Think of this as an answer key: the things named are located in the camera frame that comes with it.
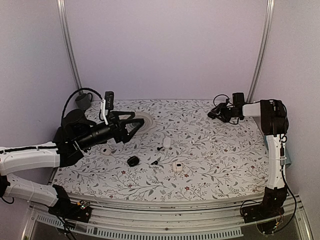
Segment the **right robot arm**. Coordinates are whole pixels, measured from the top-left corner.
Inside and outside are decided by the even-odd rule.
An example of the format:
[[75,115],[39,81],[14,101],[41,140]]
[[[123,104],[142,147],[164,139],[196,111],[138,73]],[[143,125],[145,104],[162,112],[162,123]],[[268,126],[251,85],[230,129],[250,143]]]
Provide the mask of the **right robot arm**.
[[211,119],[229,123],[232,118],[259,117],[260,127],[268,147],[269,174],[258,213],[269,218],[281,208],[289,190],[286,181],[286,142],[289,120],[286,106],[280,100],[264,99],[254,103],[229,101],[219,103],[207,114]]

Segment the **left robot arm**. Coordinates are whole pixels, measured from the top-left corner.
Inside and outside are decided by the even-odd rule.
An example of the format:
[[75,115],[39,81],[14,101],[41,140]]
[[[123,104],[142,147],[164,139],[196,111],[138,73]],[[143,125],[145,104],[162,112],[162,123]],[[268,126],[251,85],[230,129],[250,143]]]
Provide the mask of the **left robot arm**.
[[129,142],[144,125],[134,112],[112,111],[100,123],[87,119],[80,109],[63,117],[53,141],[34,146],[0,149],[0,196],[43,204],[63,216],[74,213],[74,205],[63,187],[43,185],[15,176],[15,172],[39,168],[65,168],[75,165],[84,153],[113,139]]

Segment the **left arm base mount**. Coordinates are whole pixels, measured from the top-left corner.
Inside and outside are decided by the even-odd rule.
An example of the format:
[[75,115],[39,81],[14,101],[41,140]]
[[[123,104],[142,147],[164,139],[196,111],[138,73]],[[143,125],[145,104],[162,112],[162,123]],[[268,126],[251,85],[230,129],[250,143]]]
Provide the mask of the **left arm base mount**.
[[48,213],[62,219],[88,223],[92,208],[81,202],[72,203],[69,200],[58,200],[54,206],[48,208]]

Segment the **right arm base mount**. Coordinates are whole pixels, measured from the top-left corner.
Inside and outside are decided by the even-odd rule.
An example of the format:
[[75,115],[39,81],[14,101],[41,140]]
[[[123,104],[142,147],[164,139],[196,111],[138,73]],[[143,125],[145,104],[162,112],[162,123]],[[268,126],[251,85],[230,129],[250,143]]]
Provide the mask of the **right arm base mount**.
[[252,223],[273,217],[280,217],[285,211],[283,207],[264,208],[259,202],[245,200],[240,206],[239,213],[245,223]]

